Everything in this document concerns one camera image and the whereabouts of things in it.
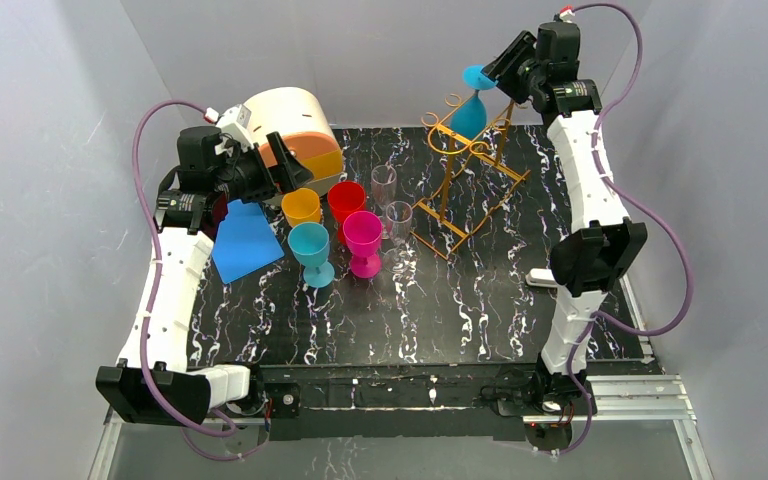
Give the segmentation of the yellow wine glass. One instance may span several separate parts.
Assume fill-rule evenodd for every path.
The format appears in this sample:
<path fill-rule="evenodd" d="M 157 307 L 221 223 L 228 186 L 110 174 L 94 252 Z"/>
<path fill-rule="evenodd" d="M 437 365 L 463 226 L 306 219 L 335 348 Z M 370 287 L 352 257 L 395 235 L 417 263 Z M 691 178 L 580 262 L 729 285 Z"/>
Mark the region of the yellow wine glass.
<path fill-rule="evenodd" d="M 299 188 L 283 196 L 281 210 L 291 227 L 319 223 L 322 218 L 320 197 L 309 188 Z"/>

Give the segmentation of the white cylindrical drawer box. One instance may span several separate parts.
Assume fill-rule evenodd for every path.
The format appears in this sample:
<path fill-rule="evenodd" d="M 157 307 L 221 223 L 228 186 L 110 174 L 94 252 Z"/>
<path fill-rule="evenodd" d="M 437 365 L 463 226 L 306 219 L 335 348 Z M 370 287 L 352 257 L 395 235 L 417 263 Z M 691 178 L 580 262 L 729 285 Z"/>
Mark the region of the white cylindrical drawer box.
<path fill-rule="evenodd" d="M 275 164 L 275 156 L 266 135 L 277 132 L 295 158 L 313 173 L 307 188 L 323 197 L 340 181 L 342 149 L 312 93 L 299 87 L 278 87 L 253 95 L 243 106 L 251 112 L 247 129 L 267 166 Z"/>

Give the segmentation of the teal wine glass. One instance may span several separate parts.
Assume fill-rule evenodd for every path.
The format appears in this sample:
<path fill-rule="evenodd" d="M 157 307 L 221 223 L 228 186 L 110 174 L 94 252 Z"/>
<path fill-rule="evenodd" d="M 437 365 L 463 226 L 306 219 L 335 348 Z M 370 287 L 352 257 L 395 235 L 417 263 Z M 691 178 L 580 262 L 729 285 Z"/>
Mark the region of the teal wine glass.
<path fill-rule="evenodd" d="M 487 126 L 487 110 L 480 98 L 480 93 L 496 87 L 496 81 L 483 72 L 482 65 L 467 67 L 462 79 L 473 90 L 473 94 L 465 100 L 453 113 L 450 119 L 450 129 L 469 140 L 478 136 Z"/>

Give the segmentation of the red wine glass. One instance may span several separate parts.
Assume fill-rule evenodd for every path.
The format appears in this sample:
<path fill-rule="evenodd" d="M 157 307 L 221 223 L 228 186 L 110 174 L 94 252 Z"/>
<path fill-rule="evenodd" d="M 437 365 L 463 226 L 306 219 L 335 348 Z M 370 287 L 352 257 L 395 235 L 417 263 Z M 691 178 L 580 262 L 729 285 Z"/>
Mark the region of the red wine glass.
<path fill-rule="evenodd" d="M 337 222 L 337 239 L 345 245 L 344 222 L 352 213 L 366 209 L 366 192 L 357 182 L 341 181 L 329 190 L 327 202 Z"/>

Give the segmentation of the light blue wine glass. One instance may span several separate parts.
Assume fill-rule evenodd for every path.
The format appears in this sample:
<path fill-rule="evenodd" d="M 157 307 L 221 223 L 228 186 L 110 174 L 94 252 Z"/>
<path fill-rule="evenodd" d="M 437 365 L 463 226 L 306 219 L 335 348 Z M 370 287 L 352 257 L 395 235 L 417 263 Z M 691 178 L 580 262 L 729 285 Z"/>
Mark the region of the light blue wine glass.
<path fill-rule="evenodd" d="M 292 228 L 288 245 L 293 256 L 303 267 L 303 279 L 313 288 L 330 285 L 335 276 L 329 262 L 330 236 L 324 226 L 315 222 L 304 222 Z"/>

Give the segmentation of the gold wire glass rack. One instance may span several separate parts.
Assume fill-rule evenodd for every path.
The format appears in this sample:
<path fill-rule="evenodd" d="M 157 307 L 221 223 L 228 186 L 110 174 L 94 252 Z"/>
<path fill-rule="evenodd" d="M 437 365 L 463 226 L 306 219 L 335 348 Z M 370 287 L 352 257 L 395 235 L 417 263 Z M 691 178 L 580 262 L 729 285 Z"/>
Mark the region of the gold wire glass rack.
<path fill-rule="evenodd" d="M 522 171 L 513 169 L 504 160 L 505 147 L 513 126 L 514 112 L 521 107 L 515 101 L 509 101 L 502 111 L 494 117 L 490 118 L 487 115 L 486 128 L 472 140 L 466 139 L 450 129 L 450 119 L 453 113 L 471 95 L 462 97 L 451 93 L 445 100 L 448 107 L 447 113 L 439 115 L 428 111 L 421 118 L 421 124 L 426 128 L 426 144 L 432 152 L 442 157 L 444 171 L 442 180 L 433 193 L 416 200 L 412 208 L 427 217 L 429 226 L 449 235 L 452 244 L 441 248 L 435 244 L 433 237 L 429 234 L 414 230 L 412 235 L 421 245 L 430 249 L 435 256 L 444 260 L 449 260 L 459 247 L 474 237 L 495 212 L 508 202 L 516 189 L 531 174 L 529 169 Z M 494 204 L 485 210 L 483 217 L 471 224 L 459 226 L 454 222 L 454 215 L 450 212 L 450 206 L 453 203 L 451 199 L 452 186 L 473 165 L 479 165 L 507 179 L 508 188 Z"/>

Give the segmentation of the clear wine glass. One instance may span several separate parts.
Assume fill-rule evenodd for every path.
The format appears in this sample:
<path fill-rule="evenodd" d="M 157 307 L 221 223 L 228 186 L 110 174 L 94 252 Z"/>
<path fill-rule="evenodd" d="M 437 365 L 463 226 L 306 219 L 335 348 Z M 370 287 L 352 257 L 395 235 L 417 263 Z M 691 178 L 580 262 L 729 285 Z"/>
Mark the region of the clear wine glass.
<path fill-rule="evenodd" d="M 386 207 L 394 201 L 397 173 L 390 165 L 376 166 L 371 172 L 372 198 L 378 218 L 386 223 Z"/>
<path fill-rule="evenodd" d="M 413 222 L 412 206 L 405 201 L 390 203 L 385 209 L 385 221 L 393 247 L 385 253 L 384 266 L 393 274 L 401 274 L 409 262 L 407 243 Z"/>

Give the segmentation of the magenta wine glass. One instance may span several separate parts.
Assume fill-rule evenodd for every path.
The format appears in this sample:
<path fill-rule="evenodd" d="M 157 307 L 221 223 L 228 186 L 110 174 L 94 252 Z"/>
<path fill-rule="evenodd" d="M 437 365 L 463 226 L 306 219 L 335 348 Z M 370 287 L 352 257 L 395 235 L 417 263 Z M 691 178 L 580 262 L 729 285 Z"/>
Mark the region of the magenta wine glass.
<path fill-rule="evenodd" d="M 382 243 L 382 223 L 368 211 L 350 214 L 343 223 L 346 245 L 351 253 L 349 269 L 357 277 L 370 279 L 381 270 L 378 255 Z"/>

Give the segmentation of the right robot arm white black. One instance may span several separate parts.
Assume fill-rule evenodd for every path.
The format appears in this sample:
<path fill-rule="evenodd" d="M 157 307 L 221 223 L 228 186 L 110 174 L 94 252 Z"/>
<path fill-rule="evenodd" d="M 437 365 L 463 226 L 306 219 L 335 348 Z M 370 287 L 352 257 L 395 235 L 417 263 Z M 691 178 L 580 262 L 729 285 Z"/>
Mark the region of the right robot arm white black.
<path fill-rule="evenodd" d="M 602 104 L 595 83 L 578 76 L 580 42 L 575 23 L 546 22 L 536 33 L 521 32 L 482 70 L 511 100 L 530 102 L 541 115 L 570 201 L 570 232 L 549 256 L 557 285 L 551 331 L 528 387 L 534 400 L 557 403 L 580 396 L 595 313 L 648 237 L 594 161 L 605 151 L 596 127 Z"/>

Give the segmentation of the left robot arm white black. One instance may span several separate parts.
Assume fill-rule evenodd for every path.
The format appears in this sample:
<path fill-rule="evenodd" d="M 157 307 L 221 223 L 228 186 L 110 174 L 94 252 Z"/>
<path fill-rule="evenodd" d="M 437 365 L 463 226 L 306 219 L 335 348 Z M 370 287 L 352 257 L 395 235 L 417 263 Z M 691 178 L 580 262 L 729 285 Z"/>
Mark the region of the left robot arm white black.
<path fill-rule="evenodd" d="M 240 363 L 200 370 L 188 366 L 187 340 L 193 305 L 220 224 L 233 201 L 262 202 L 297 190 L 312 172 L 279 132 L 259 145 L 216 126 L 179 133 L 179 163 L 158 185 L 150 210 L 152 255 L 126 344 L 113 366 L 99 368 L 95 385 L 112 409 L 130 423 L 194 427 L 209 413 L 248 397 L 251 369 Z"/>

